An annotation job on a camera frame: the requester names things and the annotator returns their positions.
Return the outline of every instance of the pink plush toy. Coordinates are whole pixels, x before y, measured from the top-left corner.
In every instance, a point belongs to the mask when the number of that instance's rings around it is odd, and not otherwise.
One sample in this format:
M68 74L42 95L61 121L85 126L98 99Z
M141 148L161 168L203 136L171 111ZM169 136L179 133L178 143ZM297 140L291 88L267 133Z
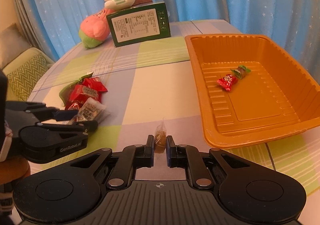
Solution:
M110 34L107 15L114 10L103 8L100 12L88 16L80 24L79 37L86 48L94 48L103 43Z

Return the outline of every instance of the plastic tray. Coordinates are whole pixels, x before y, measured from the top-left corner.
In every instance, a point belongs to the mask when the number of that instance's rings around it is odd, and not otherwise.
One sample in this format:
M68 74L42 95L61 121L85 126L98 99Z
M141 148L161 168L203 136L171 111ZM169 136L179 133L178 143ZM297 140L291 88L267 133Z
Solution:
M185 37L204 137L218 148L268 142L320 125L320 87L284 49L263 35ZM251 73L223 90L217 79L238 65Z

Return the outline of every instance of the sofa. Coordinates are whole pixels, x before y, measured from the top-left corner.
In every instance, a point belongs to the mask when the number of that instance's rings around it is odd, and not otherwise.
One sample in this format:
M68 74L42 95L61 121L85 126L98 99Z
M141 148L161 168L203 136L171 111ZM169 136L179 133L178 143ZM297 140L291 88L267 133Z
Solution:
M54 62L31 46L16 24L0 32L0 69L8 78L6 100L26 101Z

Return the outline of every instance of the label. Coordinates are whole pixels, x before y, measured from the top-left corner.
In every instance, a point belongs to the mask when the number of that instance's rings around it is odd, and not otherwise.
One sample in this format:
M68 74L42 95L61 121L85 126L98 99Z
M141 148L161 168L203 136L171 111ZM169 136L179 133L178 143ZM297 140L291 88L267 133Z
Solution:
M156 9L129 13L111 21L118 42L160 34Z
M82 142L79 142L79 143L70 145L70 146L68 146L68 147L61 148L61 149L60 149L60 152L69 151L69 150L71 150L71 149L73 149L73 148L79 147L81 144L82 144Z

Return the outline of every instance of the table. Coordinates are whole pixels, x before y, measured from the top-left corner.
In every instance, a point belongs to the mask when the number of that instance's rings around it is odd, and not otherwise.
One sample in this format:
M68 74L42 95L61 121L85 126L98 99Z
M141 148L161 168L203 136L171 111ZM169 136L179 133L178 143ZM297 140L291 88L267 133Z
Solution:
M144 144L164 119L167 135L176 144L208 151L204 141L196 86L184 37L201 33L240 33L223 20L171 23L171 38L115 48L108 38L102 45L84 49L76 45L39 80L29 100L62 107L59 91L80 76L94 72L109 92L102 103L110 115L89 138L88 147L44 165L31 164L37 172L103 147L122 151ZM298 180L308 198L300 216L304 225L320 221L320 127L269 143L230 149L231 153L273 168ZM137 179L184 179L182 169L167 167L165 153L155 155L156 168L142 168Z

